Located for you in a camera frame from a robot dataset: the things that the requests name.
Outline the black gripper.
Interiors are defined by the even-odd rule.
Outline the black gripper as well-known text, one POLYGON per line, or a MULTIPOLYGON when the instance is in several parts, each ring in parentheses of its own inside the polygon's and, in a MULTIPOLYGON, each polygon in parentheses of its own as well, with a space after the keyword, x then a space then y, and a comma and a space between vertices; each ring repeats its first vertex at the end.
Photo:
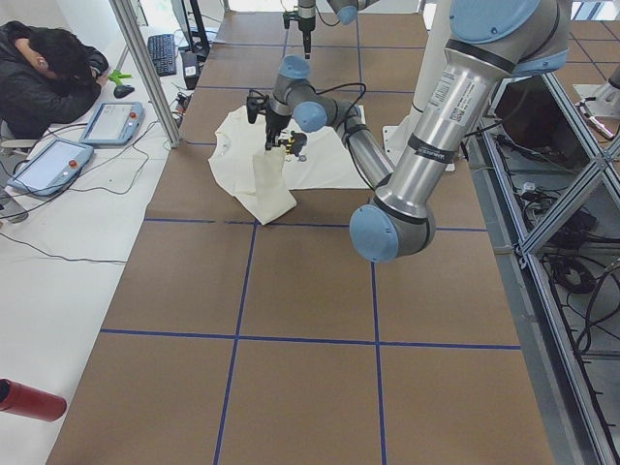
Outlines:
POLYGON ((276 147, 285 147, 286 139, 280 139, 280 134, 290 124, 290 117, 277 113, 271 108, 265 111, 265 145, 266 150, 276 147))
POLYGON ((310 59, 311 57, 311 50, 310 48, 312 47, 312 30, 302 30, 302 43, 303 46, 305 48, 304 50, 304 58, 305 59, 310 59))

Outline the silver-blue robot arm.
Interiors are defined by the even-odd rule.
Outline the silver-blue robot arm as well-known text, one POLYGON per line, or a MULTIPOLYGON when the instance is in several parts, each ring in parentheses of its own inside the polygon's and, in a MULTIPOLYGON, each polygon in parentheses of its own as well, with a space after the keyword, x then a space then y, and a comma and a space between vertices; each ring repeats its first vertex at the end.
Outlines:
POLYGON ((307 79, 308 63, 288 55, 265 100, 266 142, 273 144, 290 121, 306 133, 332 128, 374 190, 350 220, 357 252, 373 263, 413 255, 433 239, 428 199, 491 91, 505 78, 540 75, 566 63, 571 10, 568 1, 454 1, 437 14, 449 26, 444 69, 396 163, 355 104, 319 95, 307 79))
MULTIPOLYGON (((376 0, 328 0, 327 4, 335 13, 338 21, 342 24, 353 22, 360 11, 375 4, 376 0)), ((315 0, 298 1, 291 12, 288 12, 288 19, 285 20, 285 27, 289 28, 289 23, 295 21, 298 30, 302 34, 302 45, 304 58, 311 57, 312 32, 316 28, 317 6, 315 0)))

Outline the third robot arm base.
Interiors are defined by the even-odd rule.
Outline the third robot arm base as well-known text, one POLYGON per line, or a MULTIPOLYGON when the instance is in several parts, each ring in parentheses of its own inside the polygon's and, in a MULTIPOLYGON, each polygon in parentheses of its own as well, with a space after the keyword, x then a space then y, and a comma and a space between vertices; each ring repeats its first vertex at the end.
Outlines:
POLYGON ((619 120, 619 67, 603 84, 575 84, 573 87, 580 97, 574 105, 585 122, 605 140, 614 140, 619 128, 611 130, 604 122, 619 120))

